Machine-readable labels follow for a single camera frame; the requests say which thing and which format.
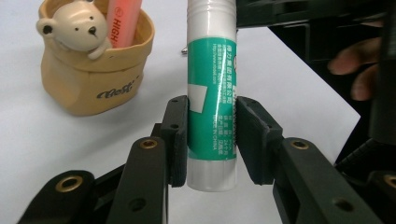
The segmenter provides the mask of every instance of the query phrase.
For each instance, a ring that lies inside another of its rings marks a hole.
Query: pink highlighter
[[[110,0],[107,10],[108,38],[114,49],[131,47],[142,0]]]

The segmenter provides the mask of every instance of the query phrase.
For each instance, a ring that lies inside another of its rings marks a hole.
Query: beige pot
[[[40,18],[51,18],[55,11],[71,0],[45,0]],[[108,0],[96,0],[106,15]],[[124,49],[108,49],[91,60],[87,52],[64,50],[44,38],[41,62],[44,89],[65,110],[74,115],[94,115],[126,103],[136,95],[143,79],[143,68],[151,53],[154,25],[140,11],[134,44]]]

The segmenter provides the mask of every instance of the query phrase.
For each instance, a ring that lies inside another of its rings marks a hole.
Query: finger
[[[384,26],[383,21],[367,21],[362,23],[363,25],[374,26],[374,27],[382,27]]]
[[[352,84],[352,99],[357,101],[369,100],[373,97],[375,90],[375,76],[378,65],[375,64],[360,73]]]
[[[355,72],[362,64],[377,62],[380,41],[379,37],[367,39],[342,50],[329,62],[329,70],[344,75]]]

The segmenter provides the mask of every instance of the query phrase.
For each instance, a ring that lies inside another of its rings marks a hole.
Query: brass screw insert
[[[385,182],[396,189],[396,175],[384,175]]]
[[[55,189],[61,193],[66,193],[77,189],[82,184],[82,180],[79,175],[70,175],[59,181]]]
[[[303,141],[300,141],[300,140],[292,141],[290,144],[292,147],[295,147],[297,149],[301,149],[301,150],[309,149],[309,145]]]
[[[147,139],[140,143],[140,147],[144,149],[151,149],[158,145],[158,142],[152,139]]]

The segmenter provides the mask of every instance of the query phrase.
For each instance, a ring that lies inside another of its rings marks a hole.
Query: white table
[[[132,143],[162,121],[167,101],[187,93],[187,58],[180,54],[187,0],[144,0],[156,35],[139,93],[100,115],[69,115],[41,85],[44,45],[35,30],[40,4],[0,1],[1,223],[19,220],[44,184],[62,172],[87,170],[99,177],[125,163]],[[306,138],[334,160],[357,113],[266,28],[241,30],[237,54],[238,94],[261,102],[285,136]],[[253,185],[241,159],[238,176],[238,186],[224,193],[170,189],[170,223],[280,223],[272,186]]]

